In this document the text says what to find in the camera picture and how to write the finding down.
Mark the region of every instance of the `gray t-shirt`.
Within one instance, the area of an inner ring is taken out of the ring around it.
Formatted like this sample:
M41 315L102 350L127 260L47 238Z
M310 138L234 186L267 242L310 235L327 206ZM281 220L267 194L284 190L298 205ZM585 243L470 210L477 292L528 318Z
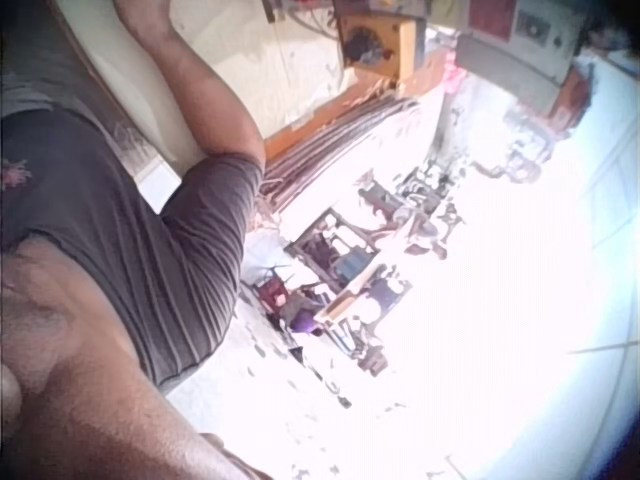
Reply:
M93 124L67 110L2 119L2 251L37 235L102 288L141 367L167 392L215 352L236 301L262 179L241 155L203 160L156 215Z

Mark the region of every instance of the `man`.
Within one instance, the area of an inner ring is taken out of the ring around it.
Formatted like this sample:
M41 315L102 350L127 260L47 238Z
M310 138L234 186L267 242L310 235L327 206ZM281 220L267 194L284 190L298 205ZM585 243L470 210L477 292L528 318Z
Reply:
M115 5L205 158L156 216L82 114L32 99L2 119L0 467L49 480L267 478L160 393L224 338L263 141L172 27L170 0Z

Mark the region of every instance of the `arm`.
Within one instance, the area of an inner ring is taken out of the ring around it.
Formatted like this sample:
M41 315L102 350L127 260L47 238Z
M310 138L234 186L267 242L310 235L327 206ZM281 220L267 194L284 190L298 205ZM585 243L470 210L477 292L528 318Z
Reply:
M258 127L240 99L173 28L170 3L115 0L122 23L160 69L200 148L207 154L244 154L264 168Z

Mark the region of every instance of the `skin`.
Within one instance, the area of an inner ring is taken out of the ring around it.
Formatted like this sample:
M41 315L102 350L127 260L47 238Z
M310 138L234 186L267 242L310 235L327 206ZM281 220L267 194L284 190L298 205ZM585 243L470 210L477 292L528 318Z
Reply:
M245 154L263 167L255 123L176 34L169 0L115 5L202 150ZM3 255L1 273L2 468L51 480L269 478L219 438L199 435L164 399L100 287L55 246L29 238Z

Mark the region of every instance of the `workshop equipment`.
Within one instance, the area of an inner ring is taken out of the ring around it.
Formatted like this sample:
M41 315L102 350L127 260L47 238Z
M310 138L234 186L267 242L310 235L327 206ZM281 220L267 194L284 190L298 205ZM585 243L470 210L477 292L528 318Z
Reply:
M339 17L338 26L346 67L399 81L424 64L425 21L353 15Z
M552 0L471 0L456 64L547 116L580 47L586 15Z

